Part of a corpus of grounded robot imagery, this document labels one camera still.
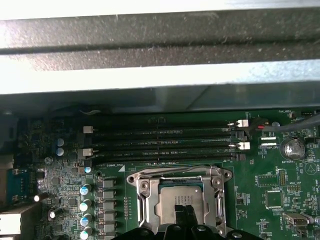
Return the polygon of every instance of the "cpu socket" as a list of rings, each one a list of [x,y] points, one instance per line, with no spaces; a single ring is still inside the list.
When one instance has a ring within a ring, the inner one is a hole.
[[[226,226],[224,183],[232,172],[216,166],[146,168],[127,177],[136,187],[138,222],[157,233],[160,226],[175,224],[176,206],[192,206],[199,225],[215,227],[220,235]]]

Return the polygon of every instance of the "motherboard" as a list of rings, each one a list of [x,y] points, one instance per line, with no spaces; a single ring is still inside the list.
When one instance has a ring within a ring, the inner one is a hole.
[[[192,206],[221,236],[320,240],[314,109],[21,119],[7,201],[41,202],[37,240],[157,232]]]

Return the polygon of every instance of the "blue capacitor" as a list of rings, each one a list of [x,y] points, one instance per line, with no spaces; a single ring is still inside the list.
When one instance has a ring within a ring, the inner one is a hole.
[[[80,188],[80,194],[85,196],[89,192],[91,192],[91,185],[90,184],[85,184]]]
[[[92,205],[92,202],[89,199],[84,200],[80,205],[79,205],[79,209],[82,212],[85,212],[88,210],[88,208],[90,208]]]
[[[89,167],[89,166],[85,167],[85,168],[84,168],[84,172],[85,172],[86,174],[91,173],[91,167]]]
[[[84,230],[80,233],[80,239],[81,240],[87,240],[92,235],[92,228],[87,226],[84,228]]]
[[[87,213],[80,219],[80,224],[82,227],[86,227],[92,220],[92,216]]]

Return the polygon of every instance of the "metal bracket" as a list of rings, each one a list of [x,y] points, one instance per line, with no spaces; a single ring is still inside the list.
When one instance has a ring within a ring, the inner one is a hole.
[[[162,222],[162,216],[157,212],[162,181],[198,181],[202,184],[203,217],[197,220],[199,224],[217,228],[218,233],[225,237],[229,228],[226,226],[224,183],[232,176],[229,170],[204,165],[146,168],[129,175],[127,182],[136,187],[138,196],[139,226],[157,233],[161,224],[173,224]]]

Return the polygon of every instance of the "white connector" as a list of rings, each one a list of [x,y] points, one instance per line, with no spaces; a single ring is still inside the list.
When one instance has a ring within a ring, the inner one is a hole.
[[[94,154],[93,148],[83,148],[82,149],[82,155],[84,157],[92,156]]]
[[[248,119],[242,119],[242,120],[238,120],[236,121],[238,124],[237,124],[237,127],[239,128],[245,128],[245,127],[249,127],[249,121]]]
[[[93,134],[94,127],[93,126],[83,126],[83,133],[84,134]]]
[[[239,142],[237,145],[240,150],[250,150],[250,142],[248,141]]]

